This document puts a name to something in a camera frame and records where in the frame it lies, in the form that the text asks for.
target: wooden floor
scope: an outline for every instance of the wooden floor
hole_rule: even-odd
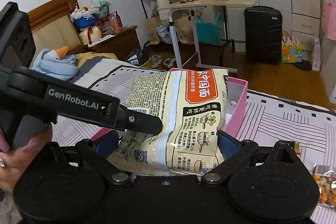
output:
[[[220,47],[200,45],[200,51],[203,64],[237,68],[237,77],[248,81],[251,90],[326,108],[336,108],[328,102],[319,72],[299,70],[292,64],[249,63],[245,53],[232,53],[229,48],[224,51],[223,64],[220,64]],[[163,61],[166,58],[174,58],[173,45],[151,45],[151,52],[160,54]],[[194,45],[180,45],[182,63],[194,53]],[[184,68],[199,70],[196,68],[197,62],[198,57],[195,56]]]

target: black suitcase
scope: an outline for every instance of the black suitcase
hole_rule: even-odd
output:
[[[267,6],[246,8],[246,58],[261,63],[281,62],[282,14]]]

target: human hand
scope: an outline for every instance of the human hand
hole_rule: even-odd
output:
[[[5,167],[0,167],[0,188],[13,190],[26,168],[42,148],[51,141],[52,137],[53,128],[49,124],[47,129],[31,138],[26,146],[8,152],[0,152],[0,159],[5,164]]]

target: orange label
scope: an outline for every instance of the orange label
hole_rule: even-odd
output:
[[[187,71],[185,100],[190,104],[204,103],[218,97],[212,70]]]

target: pink box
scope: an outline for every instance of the pink box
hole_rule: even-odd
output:
[[[245,118],[248,82],[229,77],[226,100],[226,113],[232,115],[229,122],[220,128],[236,138]]]

